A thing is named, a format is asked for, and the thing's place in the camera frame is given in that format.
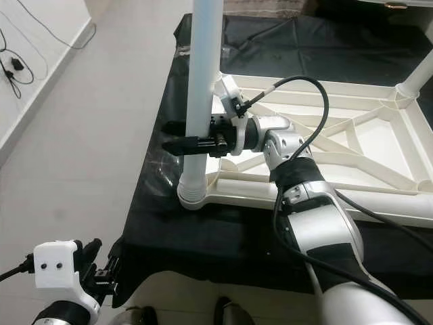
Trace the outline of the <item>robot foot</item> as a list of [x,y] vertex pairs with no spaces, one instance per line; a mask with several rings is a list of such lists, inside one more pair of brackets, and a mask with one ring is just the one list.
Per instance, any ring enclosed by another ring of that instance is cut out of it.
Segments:
[[108,325],[160,325],[154,307],[128,307],[108,322]]
[[247,310],[228,297],[219,297],[214,304],[214,325],[256,325]]

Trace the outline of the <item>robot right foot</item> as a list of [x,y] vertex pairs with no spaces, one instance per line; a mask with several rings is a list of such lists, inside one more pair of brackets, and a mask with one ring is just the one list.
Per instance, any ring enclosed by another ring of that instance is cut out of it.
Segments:
[[214,304],[214,325],[256,325],[247,310],[228,297],[219,297]]

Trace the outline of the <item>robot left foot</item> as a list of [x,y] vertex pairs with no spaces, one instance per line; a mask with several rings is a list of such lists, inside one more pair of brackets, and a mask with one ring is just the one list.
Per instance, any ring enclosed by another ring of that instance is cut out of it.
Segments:
[[154,307],[128,307],[108,322],[108,325],[160,325]]

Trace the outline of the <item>beige low platform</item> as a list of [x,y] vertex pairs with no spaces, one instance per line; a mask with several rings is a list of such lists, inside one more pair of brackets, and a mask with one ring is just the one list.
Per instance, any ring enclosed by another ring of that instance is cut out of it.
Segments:
[[227,16],[249,18],[296,18],[315,12],[318,0],[225,0]]

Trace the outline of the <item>clear tape cross patch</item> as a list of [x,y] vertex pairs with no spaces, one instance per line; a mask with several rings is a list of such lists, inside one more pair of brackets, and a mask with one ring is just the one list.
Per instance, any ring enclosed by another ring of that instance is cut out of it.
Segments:
[[182,164],[182,158],[177,158],[165,149],[160,148],[156,152],[156,157],[152,161],[154,168],[154,189],[161,197],[175,195],[175,186],[179,178],[177,168]]

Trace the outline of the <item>black tablecloth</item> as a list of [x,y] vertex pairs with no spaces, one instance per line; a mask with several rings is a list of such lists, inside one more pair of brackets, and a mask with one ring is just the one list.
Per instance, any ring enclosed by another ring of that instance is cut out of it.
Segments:
[[[387,85],[407,77],[433,43],[420,28],[364,25],[324,18],[245,18],[223,23],[221,68],[254,77],[307,75],[323,81]],[[312,291],[297,260],[273,240],[271,208],[207,204],[184,209],[154,189],[152,161],[167,140],[166,121],[185,118],[188,57],[174,57],[160,110],[114,252],[122,257],[115,306],[148,276],[177,272],[217,284]],[[433,300],[433,254],[387,225],[362,221],[365,267],[399,297]]]

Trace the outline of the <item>white plastic children table top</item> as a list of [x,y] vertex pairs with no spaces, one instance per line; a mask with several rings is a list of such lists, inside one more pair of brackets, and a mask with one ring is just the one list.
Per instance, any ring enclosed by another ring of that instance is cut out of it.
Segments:
[[[327,124],[311,150],[338,192],[402,225],[433,228],[433,129],[417,99],[398,87],[329,83]],[[207,158],[181,186],[183,207],[205,204],[269,209],[277,190],[260,152]]]

